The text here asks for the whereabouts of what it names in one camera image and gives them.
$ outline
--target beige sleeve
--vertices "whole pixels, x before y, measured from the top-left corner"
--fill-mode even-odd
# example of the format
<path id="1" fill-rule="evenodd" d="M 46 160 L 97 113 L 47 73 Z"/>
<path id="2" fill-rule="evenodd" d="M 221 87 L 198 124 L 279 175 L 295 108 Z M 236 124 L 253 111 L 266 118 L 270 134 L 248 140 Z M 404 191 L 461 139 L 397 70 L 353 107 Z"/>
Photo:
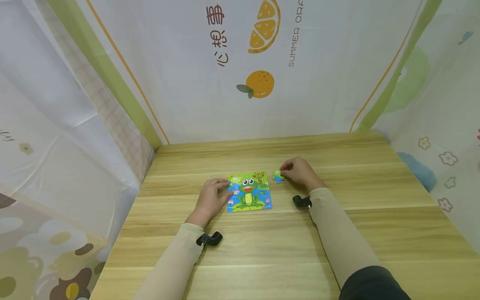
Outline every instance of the beige sleeve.
<path id="1" fill-rule="evenodd" d="M 340 288 L 350 275 L 380 261 L 328 188 L 310 192 L 310 216 Z"/>
<path id="2" fill-rule="evenodd" d="M 183 223 L 133 299 L 181 299 L 193 266 L 202 253 L 203 246 L 198 246 L 196 241 L 203 233 L 200 226 Z"/>

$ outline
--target checkered pattern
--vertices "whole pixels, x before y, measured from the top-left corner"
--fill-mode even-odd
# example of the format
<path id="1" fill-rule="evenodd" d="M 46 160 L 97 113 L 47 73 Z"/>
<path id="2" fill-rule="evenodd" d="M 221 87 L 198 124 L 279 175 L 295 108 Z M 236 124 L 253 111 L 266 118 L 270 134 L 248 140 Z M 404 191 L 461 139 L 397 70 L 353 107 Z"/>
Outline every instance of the checkered pattern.
<path id="1" fill-rule="evenodd" d="M 36 3 L 78 83 L 92 101 L 108 132 L 141 184 L 155 156 L 150 144 L 105 86 L 47 1 L 36 0 Z"/>

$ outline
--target orange slice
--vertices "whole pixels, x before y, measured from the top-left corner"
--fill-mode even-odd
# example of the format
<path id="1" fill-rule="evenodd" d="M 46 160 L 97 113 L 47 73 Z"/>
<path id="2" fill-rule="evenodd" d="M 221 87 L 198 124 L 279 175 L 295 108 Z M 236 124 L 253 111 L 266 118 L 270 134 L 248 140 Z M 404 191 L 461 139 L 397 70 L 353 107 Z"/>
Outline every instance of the orange slice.
<path id="1" fill-rule="evenodd" d="M 258 11 L 257 19 L 250 36 L 248 53 L 261 53 L 270 48 L 280 28 L 280 8 L 276 0 L 264 0 Z"/>
<path id="2" fill-rule="evenodd" d="M 265 45 L 264 39 L 262 39 L 255 30 L 252 30 L 252 35 L 250 36 L 250 47 L 252 48 L 261 48 Z"/>

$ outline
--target printed orange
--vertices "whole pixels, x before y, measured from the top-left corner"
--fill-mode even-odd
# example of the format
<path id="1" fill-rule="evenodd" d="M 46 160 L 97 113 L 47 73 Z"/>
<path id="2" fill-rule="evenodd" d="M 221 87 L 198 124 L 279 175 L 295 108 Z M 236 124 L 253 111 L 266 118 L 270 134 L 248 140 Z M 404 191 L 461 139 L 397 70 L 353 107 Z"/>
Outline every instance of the printed orange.
<path id="1" fill-rule="evenodd" d="M 248 98 L 265 98 L 273 91 L 275 80 L 267 71 L 255 71 L 247 77 L 245 84 L 237 85 L 237 89 L 248 94 Z"/>
<path id="2" fill-rule="evenodd" d="M 248 53 L 261 53 L 270 48 L 280 28 L 280 8 L 276 0 L 264 0 L 258 11 L 260 20 L 253 26 Z"/>

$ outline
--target orange stripe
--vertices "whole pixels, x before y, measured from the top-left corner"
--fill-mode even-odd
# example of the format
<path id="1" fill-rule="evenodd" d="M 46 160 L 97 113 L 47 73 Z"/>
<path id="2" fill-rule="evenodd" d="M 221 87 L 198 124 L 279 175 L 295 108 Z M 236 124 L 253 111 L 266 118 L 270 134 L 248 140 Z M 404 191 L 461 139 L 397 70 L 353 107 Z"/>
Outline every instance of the orange stripe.
<path id="1" fill-rule="evenodd" d="M 359 118 L 359 116 L 360 116 L 360 114 L 363 112 L 363 110 L 367 107 L 367 105 L 368 105 L 368 103 L 370 102 L 370 100 L 372 99 L 373 95 L 374 95 L 375 92 L 378 90 L 378 88 L 380 87 L 380 85 L 381 85 L 382 82 L 384 81 L 385 77 L 387 76 L 388 72 L 389 72 L 390 69 L 392 68 L 393 64 L 395 63 L 395 60 L 396 60 L 396 58 L 398 57 L 398 55 L 400 54 L 400 51 L 402 50 L 403 45 L 405 44 L 405 41 L 407 40 L 408 34 L 410 33 L 410 30 L 412 29 L 413 24 L 415 23 L 415 20 L 417 19 L 417 14 L 418 14 L 418 12 L 419 12 L 419 10 L 420 10 L 420 6 L 421 6 L 422 2 L 423 2 L 423 0 L 420 1 L 420 5 L 419 5 L 418 8 L 417 8 L 417 12 L 415 13 L 415 17 L 413 17 L 412 24 L 410 24 L 410 28 L 408 29 L 407 34 L 405 35 L 405 38 L 403 39 L 403 42 L 402 42 L 402 44 L 400 45 L 400 48 L 398 48 L 398 51 L 396 52 L 395 56 L 393 57 L 392 62 L 388 65 L 388 68 L 385 70 L 385 73 L 384 73 L 383 76 L 380 78 L 380 81 L 377 83 L 376 87 L 373 89 L 372 93 L 371 93 L 370 96 L 368 97 L 367 102 L 365 102 L 365 104 L 363 105 L 363 107 L 360 109 L 360 111 L 358 112 L 357 116 L 356 116 L 355 119 L 353 120 L 352 125 L 350 126 L 350 130 L 349 130 L 348 132 L 352 132 L 353 126 L 355 125 L 355 122 L 357 121 L 357 119 Z"/>
<path id="2" fill-rule="evenodd" d="M 155 119 L 156 124 L 158 125 L 158 127 L 159 127 L 160 130 L 162 131 L 162 134 L 163 134 L 163 136 L 165 137 L 165 140 L 166 140 L 167 143 L 170 145 L 170 141 L 168 140 L 167 135 L 165 134 L 165 131 L 163 131 L 162 126 L 160 126 L 160 123 L 158 122 L 158 120 L 157 120 L 157 118 L 156 118 L 156 116 L 155 116 L 155 113 L 153 113 L 152 107 L 150 106 L 150 103 L 148 102 L 147 97 L 145 96 L 145 93 L 143 92 L 142 88 L 140 87 L 140 84 L 138 83 L 137 79 L 136 79 L 135 76 L 133 75 L 133 72 L 130 70 L 127 62 L 126 62 L 125 59 L 123 58 L 123 56 L 122 56 L 122 54 L 120 53 L 119 49 L 117 48 L 117 45 L 115 44 L 115 42 L 113 41 L 112 37 L 111 37 L 110 34 L 108 33 L 107 29 L 106 29 L 105 26 L 103 25 L 102 20 L 100 19 L 100 17 L 99 17 L 98 14 L 96 13 L 96 11 L 95 11 L 92 3 L 90 2 L 90 0 L 85 0 L 85 1 L 87 2 L 88 7 L 89 7 L 90 10 L 92 11 L 93 16 L 94 16 L 95 19 L 97 20 L 98 24 L 99 24 L 100 27 L 102 28 L 103 33 L 107 36 L 107 39 L 109 40 L 110 44 L 112 45 L 113 49 L 115 50 L 115 53 L 117 53 L 118 57 L 120 58 L 121 62 L 123 63 L 123 66 L 125 67 L 125 69 L 127 69 L 128 74 L 129 74 L 130 77 L 133 79 L 133 82 L 135 83 L 135 85 L 137 86 L 138 90 L 140 91 L 140 94 L 142 94 L 142 97 L 144 98 L 145 103 L 146 103 L 147 106 L 148 106 L 148 109 L 149 109 L 150 112 L 152 113 L 152 116 L 153 116 L 153 118 Z"/>

